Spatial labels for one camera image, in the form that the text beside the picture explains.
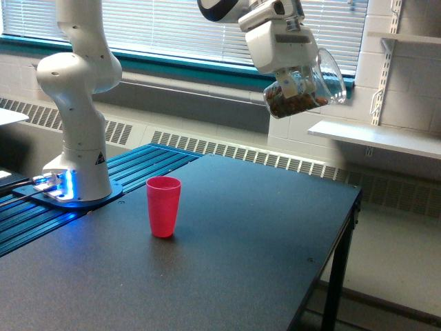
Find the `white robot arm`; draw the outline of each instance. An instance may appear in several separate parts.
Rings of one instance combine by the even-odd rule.
[[[346,100],[334,58],[318,49],[311,30],[302,24],[300,0],[198,0],[198,6],[210,21],[238,22],[254,66],[275,74],[277,81],[264,90],[274,117]]]
[[[105,40],[101,0],[57,0],[56,6],[58,25],[73,52],[46,57],[37,68],[41,88],[55,101],[63,121],[63,152],[43,168],[59,175],[59,189],[47,194],[66,203],[98,200],[112,189],[105,120],[95,109],[92,94],[118,85],[121,64]]]
[[[317,48],[300,0],[197,0],[202,14],[220,23],[238,22],[254,65],[273,72],[264,90],[270,113],[281,118],[343,102],[341,73],[332,56]],[[46,194],[61,203],[96,201],[112,193],[105,155],[105,120],[92,94],[121,80],[121,65],[103,31],[101,0],[56,0],[57,21],[73,52],[41,60],[37,79],[54,99],[63,121],[63,152],[43,168],[56,174],[57,189]],[[36,185],[45,190],[51,183]]]

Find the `clear plastic cup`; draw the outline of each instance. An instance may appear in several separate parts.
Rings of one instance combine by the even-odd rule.
[[[319,49],[314,67],[295,67],[288,70],[286,84],[294,82],[297,94],[285,97],[279,81],[263,91],[269,113],[277,119],[295,115],[317,107],[346,101],[346,87],[332,55]]]

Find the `window blinds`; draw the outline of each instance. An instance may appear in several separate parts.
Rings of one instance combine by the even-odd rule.
[[[308,25],[340,69],[355,74],[368,0],[304,0]],[[1,0],[3,33],[63,40],[54,0]],[[252,65],[236,24],[207,21],[196,0],[103,0],[111,48]]]

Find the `window sill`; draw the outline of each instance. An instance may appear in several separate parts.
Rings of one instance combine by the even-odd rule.
[[[37,55],[51,55],[72,51],[68,42],[0,35],[3,50]],[[255,67],[228,63],[215,63],[194,59],[180,59],[166,55],[135,52],[111,48],[124,70],[174,77],[175,79],[225,84],[246,90],[263,90],[274,81],[270,74],[260,74]],[[345,77],[348,99],[351,98],[354,78]]]

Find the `heater vent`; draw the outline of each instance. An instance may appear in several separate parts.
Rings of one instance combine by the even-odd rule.
[[[0,97],[0,108],[20,112],[29,117],[26,121],[34,126],[63,131],[63,125],[59,111],[54,108],[34,105],[31,103],[4,99]],[[124,146],[130,137],[133,126],[128,123],[106,121],[105,140]]]
[[[260,163],[270,167],[303,172],[332,181],[360,185],[363,200],[386,207],[439,218],[441,215],[441,187],[425,183],[410,183],[399,177],[379,177],[372,174],[348,171],[321,161],[314,161],[287,154],[246,147],[234,143],[219,142],[207,138],[179,136],[156,130],[152,143],[178,147],[200,154],[217,154],[233,159]]]

